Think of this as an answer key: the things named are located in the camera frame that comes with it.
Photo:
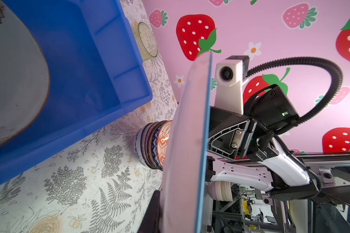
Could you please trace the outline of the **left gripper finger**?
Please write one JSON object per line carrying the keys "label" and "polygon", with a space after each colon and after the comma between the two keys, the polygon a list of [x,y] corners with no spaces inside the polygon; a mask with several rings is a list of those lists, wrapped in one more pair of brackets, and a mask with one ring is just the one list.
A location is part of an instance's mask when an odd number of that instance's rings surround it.
{"label": "left gripper finger", "polygon": [[137,233],[159,233],[160,191],[154,191]]}

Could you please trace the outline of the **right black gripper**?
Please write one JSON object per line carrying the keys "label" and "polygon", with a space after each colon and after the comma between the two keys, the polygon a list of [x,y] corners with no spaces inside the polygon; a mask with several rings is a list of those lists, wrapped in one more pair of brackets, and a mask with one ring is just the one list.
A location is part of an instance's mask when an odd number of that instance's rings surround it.
{"label": "right black gripper", "polygon": [[257,120],[212,106],[207,151],[225,159],[247,155]]}

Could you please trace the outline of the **white watermelon plate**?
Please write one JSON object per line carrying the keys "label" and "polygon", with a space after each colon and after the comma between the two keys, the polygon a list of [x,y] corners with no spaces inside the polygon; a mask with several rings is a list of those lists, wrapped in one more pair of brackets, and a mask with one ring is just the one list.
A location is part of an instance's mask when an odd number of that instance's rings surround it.
{"label": "white watermelon plate", "polygon": [[212,66],[210,52],[196,58],[174,115],[160,194],[162,233],[201,232]]}

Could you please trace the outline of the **red patterned bowl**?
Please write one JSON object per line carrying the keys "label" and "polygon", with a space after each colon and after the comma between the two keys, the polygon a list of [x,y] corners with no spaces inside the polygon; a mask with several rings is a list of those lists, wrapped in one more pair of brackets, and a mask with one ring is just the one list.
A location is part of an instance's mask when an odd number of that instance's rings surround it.
{"label": "red patterned bowl", "polygon": [[136,133],[133,150],[143,166],[163,170],[172,123],[171,120],[149,123]]}

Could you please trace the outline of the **mint green flower plate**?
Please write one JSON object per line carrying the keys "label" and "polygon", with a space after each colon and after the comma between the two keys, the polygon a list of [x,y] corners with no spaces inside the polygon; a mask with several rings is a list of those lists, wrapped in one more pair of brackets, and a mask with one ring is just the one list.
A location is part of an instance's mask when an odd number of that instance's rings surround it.
{"label": "mint green flower plate", "polygon": [[0,146],[35,121],[49,89],[49,69],[38,42],[0,1]]}

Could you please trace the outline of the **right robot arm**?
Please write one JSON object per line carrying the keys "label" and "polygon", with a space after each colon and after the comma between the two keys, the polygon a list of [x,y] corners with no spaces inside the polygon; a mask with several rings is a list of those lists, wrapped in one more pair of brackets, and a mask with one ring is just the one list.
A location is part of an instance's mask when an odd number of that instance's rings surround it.
{"label": "right robot arm", "polygon": [[282,89],[273,84],[244,102],[242,86],[221,86],[210,110],[207,151],[223,158],[207,173],[209,181],[249,185],[276,200],[316,197],[319,176],[294,157],[276,131],[299,122]]}

